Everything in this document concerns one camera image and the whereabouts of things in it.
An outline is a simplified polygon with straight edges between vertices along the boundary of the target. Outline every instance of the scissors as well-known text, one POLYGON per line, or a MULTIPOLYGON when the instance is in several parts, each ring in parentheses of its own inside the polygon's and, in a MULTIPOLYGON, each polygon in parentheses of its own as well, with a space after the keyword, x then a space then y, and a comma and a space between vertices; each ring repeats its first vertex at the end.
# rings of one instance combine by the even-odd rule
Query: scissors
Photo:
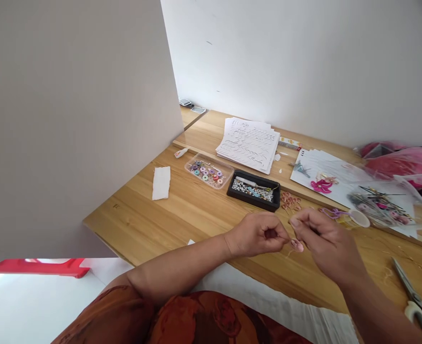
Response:
POLYGON ((396 267, 396 272, 399 275, 403 287, 405 288, 405 291, 407 292, 410 301, 408 301, 408 306, 405 308, 405 316, 413 322, 414 317, 418 319, 420 322, 421 328, 422 328, 422 300, 419 294, 413 289, 413 286, 411 285, 410 281, 407 278, 407 275, 405 275, 405 272, 402 270, 402 267, 400 264, 396 261, 396 259, 392 258, 394 261, 394 265, 396 267))

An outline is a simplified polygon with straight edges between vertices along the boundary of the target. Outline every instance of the white fabric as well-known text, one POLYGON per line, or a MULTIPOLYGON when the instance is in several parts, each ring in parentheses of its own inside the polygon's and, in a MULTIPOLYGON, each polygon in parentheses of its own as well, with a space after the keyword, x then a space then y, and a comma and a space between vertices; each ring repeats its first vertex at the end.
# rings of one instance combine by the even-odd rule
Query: white fabric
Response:
POLYGON ((152 200, 159 200, 169 197, 169 183, 171 181, 171 167, 155 167, 153 175, 152 200))
POLYGON ((225 263, 193 291, 217 291, 277 321, 314 344, 358 344, 351 317, 289 298, 225 263))

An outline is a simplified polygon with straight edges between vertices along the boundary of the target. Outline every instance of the black box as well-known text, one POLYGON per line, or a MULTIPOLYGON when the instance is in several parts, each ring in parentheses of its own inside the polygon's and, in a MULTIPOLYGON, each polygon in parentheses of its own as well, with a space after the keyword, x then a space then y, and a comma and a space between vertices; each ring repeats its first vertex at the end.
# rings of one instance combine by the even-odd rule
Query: black box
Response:
POLYGON ((233 177, 229 183, 227 195, 274 213, 280 207, 281 186, 279 183, 269 179, 258 177, 256 175, 244 172, 243 170, 236 170, 235 173, 233 173, 233 177), (231 187, 236 177, 241 177, 251 182, 255 182, 258 186, 269 187, 273 189, 273 202, 268 202, 256 196, 242 193, 238 190, 233 190, 231 187))

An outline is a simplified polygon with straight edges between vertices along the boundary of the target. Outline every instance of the person's right hand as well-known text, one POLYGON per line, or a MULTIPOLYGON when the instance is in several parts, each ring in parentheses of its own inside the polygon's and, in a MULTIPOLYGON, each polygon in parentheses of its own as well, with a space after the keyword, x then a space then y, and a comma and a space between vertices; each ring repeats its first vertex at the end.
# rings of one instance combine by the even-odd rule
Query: person's right hand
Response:
POLYGON ((355 286, 368 277, 353 237, 337 222, 311 208, 299 211, 289 222, 319 269, 340 288, 355 286))

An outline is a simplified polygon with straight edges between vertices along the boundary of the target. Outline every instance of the red object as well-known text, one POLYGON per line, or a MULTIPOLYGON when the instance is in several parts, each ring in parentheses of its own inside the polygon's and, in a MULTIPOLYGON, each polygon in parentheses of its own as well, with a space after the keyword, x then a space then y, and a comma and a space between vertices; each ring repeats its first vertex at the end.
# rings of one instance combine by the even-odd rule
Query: red object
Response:
POLYGON ((77 279, 84 277, 90 268, 81 268, 84 258, 69 259, 65 263, 41 263, 37 259, 33 262, 25 259, 6 259, 0 262, 0 273, 59 275, 72 276, 77 279))

